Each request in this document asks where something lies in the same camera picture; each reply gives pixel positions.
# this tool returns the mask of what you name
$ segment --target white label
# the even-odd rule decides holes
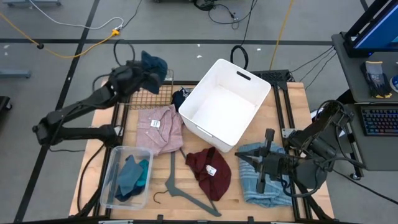
[[[151,127],[154,127],[154,128],[159,128],[159,127],[160,127],[160,121],[152,120],[152,121],[150,122],[150,126],[151,126]]]
[[[214,176],[217,172],[217,170],[214,167],[212,167],[211,165],[207,165],[206,170],[207,170],[207,173],[212,176]]]

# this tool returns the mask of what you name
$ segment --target wire rack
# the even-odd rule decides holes
[[[130,102],[124,103],[124,105],[128,105],[130,110],[143,110],[170,105],[174,85],[173,70],[167,71],[165,81],[170,82],[171,84],[162,85],[159,88],[159,94],[156,95],[141,88],[140,91],[135,92],[131,96]]]

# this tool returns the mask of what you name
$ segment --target maroon shirt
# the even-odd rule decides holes
[[[200,188],[207,197],[210,200],[219,201],[231,183],[231,169],[218,150],[211,147],[202,152],[189,153],[185,164],[191,167]],[[214,176],[208,173],[207,165],[216,169]]]

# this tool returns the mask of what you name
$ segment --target clear plastic container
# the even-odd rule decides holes
[[[116,190],[118,189],[118,177],[121,169],[126,163],[126,158],[130,155],[134,156],[137,164],[143,159],[149,161],[147,180],[141,194],[130,197],[125,202],[120,202],[115,198]],[[112,209],[138,210],[144,208],[148,200],[149,180],[153,160],[154,154],[149,149],[128,146],[115,147],[111,152],[109,164],[106,168],[105,180],[100,198],[101,205]]]

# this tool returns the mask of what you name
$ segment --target wooden table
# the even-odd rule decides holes
[[[305,96],[303,84],[288,83],[288,87],[296,128],[303,129],[311,123],[307,97]],[[180,86],[174,86],[174,91],[177,91],[179,88]],[[287,118],[282,92],[280,92],[280,96],[285,113],[284,117]],[[92,125],[101,126],[102,124],[109,124],[112,112],[112,108],[107,110],[97,110],[95,112]],[[135,145],[137,115],[137,110],[129,111],[123,141],[123,145],[125,146]],[[149,186],[150,193],[148,203],[145,208],[138,211],[112,210],[111,218],[155,220],[157,215],[162,214],[165,220],[247,221],[248,216],[253,216],[255,221],[294,221],[292,207],[262,208],[258,205],[248,204],[243,200],[242,188],[239,180],[238,158],[234,156],[234,153],[237,151],[237,148],[243,144],[264,141],[266,128],[275,129],[274,141],[277,144],[282,145],[273,91],[270,91],[237,146],[228,153],[222,154],[231,168],[232,178],[228,191],[223,195],[219,202],[215,202],[218,211],[222,214],[221,217],[210,215],[183,197],[171,197],[170,194],[158,194],[156,199],[162,203],[158,204],[153,201],[152,196],[156,192],[163,192],[166,190],[164,183],[169,178],[170,174],[170,154],[162,154],[154,159]],[[183,127],[183,140],[183,150],[186,154],[189,152],[198,152],[204,148],[210,147],[207,142],[191,133],[186,127]],[[98,140],[89,140],[87,142],[81,170],[87,163],[87,160],[95,151],[98,150],[101,144],[102,143]],[[81,190],[81,206],[90,199],[93,192],[97,189],[103,157],[104,150],[102,150],[102,152],[91,162],[86,171]],[[176,187],[201,200],[203,203],[207,205],[210,204],[206,195],[199,188],[198,182],[195,180],[192,171],[185,165],[183,156],[178,151],[176,152],[175,161],[175,181]],[[76,185],[75,195],[70,208],[71,215],[77,212],[77,189],[78,183]],[[322,185],[320,190],[318,190],[313,197],[322,209],[324,209],[325,213],[333,217],[333,210],[326,183]],[[301,200],[299,200],[299,207],[300,216],[305,217]]]

